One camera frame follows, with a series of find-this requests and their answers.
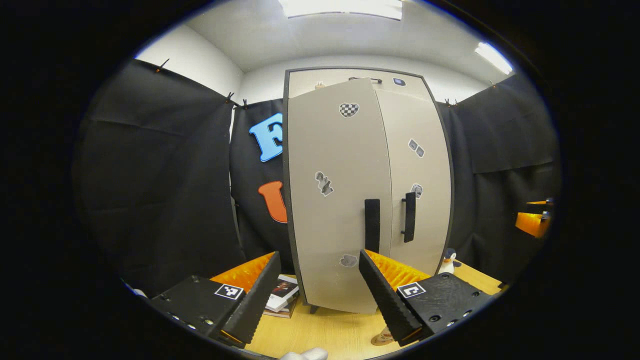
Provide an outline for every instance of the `ceiling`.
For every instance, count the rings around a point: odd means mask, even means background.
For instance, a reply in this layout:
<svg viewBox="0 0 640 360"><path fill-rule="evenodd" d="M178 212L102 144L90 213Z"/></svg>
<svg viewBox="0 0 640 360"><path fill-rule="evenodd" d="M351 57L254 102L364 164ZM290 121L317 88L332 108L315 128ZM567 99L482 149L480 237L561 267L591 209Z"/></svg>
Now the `ceiling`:
<svg viewBox="0 0 640 360"><path fill-rule="evenodd" d="M366 54L429 62L483 82L508 77L474 52L477 35L421 1L405 0L398 21L348 13L288 19L278 0L232 0L187 25L244 72L309 56Z"/></svg>

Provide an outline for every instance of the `book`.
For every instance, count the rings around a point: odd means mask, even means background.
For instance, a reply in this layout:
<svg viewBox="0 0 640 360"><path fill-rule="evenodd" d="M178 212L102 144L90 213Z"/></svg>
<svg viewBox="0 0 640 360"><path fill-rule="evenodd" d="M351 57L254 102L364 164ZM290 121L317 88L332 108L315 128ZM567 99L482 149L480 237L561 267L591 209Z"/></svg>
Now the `book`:
<svg viewBox="0 0 640 360"><path fill-rule="evenodd" d="M264 315L269 315L269 316L277 316L277 317L280 317L280 318L290 319L291 316L293 315L293 309L296 307L296 303L297 303L296 299L297 298L298 298L298 296L294 295L292 297L293 300L290 303L288 303L285 307L283 307L282 310L280 310L277 313L274 312L274 311L271 311L269 309L265 309L263 314Z"/></svg>
<svg viewBox="0 0 640 360"><path fill-rule="evenodd" d="M280 310L293 301L294 296L298 294L298 289L298 281L293 277L278 276L278 284L271 291L265 308L274 313L279 313Z"/></svg>

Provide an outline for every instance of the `blue letter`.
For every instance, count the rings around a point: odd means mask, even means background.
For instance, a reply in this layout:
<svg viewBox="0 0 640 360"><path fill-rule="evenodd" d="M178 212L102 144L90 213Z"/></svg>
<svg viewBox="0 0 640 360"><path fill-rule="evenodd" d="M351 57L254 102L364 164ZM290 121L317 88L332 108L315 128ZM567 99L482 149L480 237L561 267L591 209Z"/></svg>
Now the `blue letter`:
<svg viewBox="0 0 640 360"><path fill-rule="evenodd" d="M273 140L282 141L282 126L280 124L282 124L282 113L277 113L249 129L249 133L254 134L255 139L258 140L262 151L260 161L269 161L282 153L282 145L276 145ZM269 125L273 125L272 131L269 131Z"/></svg>

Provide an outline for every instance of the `white wall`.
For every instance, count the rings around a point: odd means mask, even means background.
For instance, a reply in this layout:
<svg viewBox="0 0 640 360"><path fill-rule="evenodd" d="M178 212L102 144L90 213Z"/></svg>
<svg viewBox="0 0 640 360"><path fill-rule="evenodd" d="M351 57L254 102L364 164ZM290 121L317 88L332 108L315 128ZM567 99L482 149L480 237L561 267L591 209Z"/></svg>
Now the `white wall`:
<svg viewBox="0 0 640 360"><path fill-rule="evenodd" d="M284 72L287 69L313 66L363 66L411 72L424 76L436 101L458 102L474 95L491 84L485 84L467 75L460 74L438 65L391 56L317 56L301 58L265 66L247 72L238 91L239 99L248 103L282 98L284 92Z"/></svg>
<svg viewBox="0 0 640 360"><path fill-rule="evenodd" d="M243 71L207 39L186 25L165 33L136 59L161 65L222 94L238 93ZM238 95L232 96L237 101Z"/></svg>

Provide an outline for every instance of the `black cabinet handle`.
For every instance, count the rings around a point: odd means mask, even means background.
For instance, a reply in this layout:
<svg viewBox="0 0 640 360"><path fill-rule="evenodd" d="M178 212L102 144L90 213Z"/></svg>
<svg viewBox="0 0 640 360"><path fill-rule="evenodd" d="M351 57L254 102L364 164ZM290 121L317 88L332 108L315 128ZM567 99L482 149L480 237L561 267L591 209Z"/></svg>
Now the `black cabinet handle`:
<svg viewBox="0 0 640 360"><path fill-rule="evenodd" d="M355 76L352 77L352 78L349 78L349 80L353 80L353 79L361 79L361 78L358 78L358 77L355 77ZM370 78L370 79L375 81L375 82L377 82L378 84L382 84L382 79L378 79L378 78Z"/></svg>
<svg viewBox="0 0 640 360"><path fill-rule="evenodd" d="M404 212L404 242L413 241L415 233L415 192L406 193L402 202L405 203Z"/></svg>
<svg viewBox="0 0 640 360"><path fill-rule="evenodd" d="M364 248L380 252L380 199L364 200Z"/></svg>

